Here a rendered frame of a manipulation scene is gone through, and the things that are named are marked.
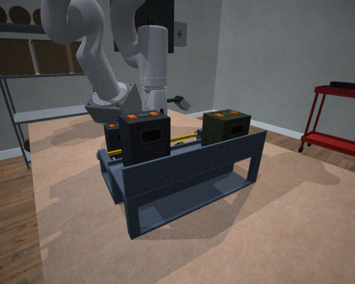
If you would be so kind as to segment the dark blue metal shelf rack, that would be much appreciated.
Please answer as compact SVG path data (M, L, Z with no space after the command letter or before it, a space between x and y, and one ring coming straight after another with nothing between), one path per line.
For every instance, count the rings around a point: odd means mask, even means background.
M96 153L114 203L124 202L131 240L256 182L267 130L208 146L202 129L194 133L195 141L170 146L170 156L128 167L105 149ZM245 179L233 167L249 157Z

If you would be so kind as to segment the yellow vertical bar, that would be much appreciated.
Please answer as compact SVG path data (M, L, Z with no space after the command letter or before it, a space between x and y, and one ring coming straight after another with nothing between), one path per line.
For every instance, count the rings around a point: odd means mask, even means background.
M184 136L181 136L181 137L175 137L175 138L171 138L170 139L170 142L173 142L173 141L178 141L178 140L183 140L183 139L186 139L186 138L191 138L191 137L196 137L197 136L197 133L195 134L190 134L190 135L184 135ZM112 155L116 155L116 154L121 154L121 149L120 150L115 150L115 151L110 151L110 152L107 152L109 156L112 156Z

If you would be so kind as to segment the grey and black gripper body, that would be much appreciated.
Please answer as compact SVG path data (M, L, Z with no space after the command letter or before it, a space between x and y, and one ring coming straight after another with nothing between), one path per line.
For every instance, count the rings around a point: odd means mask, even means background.
M156 110L160 112L163 109L167 115L167 96L164 88L145 88L142 87L142 111Z

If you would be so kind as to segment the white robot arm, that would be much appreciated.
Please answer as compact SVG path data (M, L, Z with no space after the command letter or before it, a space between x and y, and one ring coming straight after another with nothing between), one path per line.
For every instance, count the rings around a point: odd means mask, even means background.
M144 2L111 0L110 28L125 62L140 69L140 85L164 88L168 85L168 30L145 25L136 32L135 12ZM76 58L95 90L92 100L97 106L115 105L125 98L128 89L117 82L102 48L105 18L95 0L42 0L41 23L56 44L83 37Z

